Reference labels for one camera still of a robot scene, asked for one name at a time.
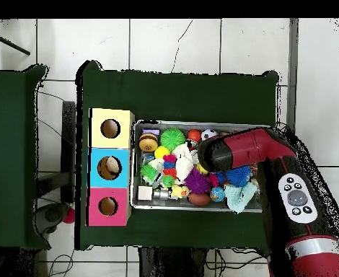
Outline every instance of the yellow box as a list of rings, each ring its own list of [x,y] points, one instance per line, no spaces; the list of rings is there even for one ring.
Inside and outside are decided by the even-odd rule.
[[[92,108],[92,147],[130,149],[134,120],[130,110]]]

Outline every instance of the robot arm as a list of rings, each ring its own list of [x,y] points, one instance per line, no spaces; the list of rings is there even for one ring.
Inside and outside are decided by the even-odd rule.
[[[198,158],[209,172],[259,163],[271,277],[339,277],[338,241],[287,142],[256,128],[205,140]]]

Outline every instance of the light blue cloth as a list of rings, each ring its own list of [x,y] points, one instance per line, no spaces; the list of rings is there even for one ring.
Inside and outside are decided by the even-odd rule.
[[[237,214],[241,213],[257,191],[257,186],[248,183],[244,187],[225,185],[224,196],[227,198],[227,206]]]

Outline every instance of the soccer ball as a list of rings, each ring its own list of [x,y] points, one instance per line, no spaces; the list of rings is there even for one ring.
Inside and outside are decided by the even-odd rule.
[[[206,139],[208,139],[210,137],[217,136],[217,135],[218,135],[218,133],[215,130],[205,130],[201,134],[201,140],[205,141]]]

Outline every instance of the stacked boxes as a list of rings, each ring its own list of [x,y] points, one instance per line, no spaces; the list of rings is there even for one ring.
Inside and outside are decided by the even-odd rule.
[[[129,110],[89,110],[88,226],[127,224],[133,120]]]

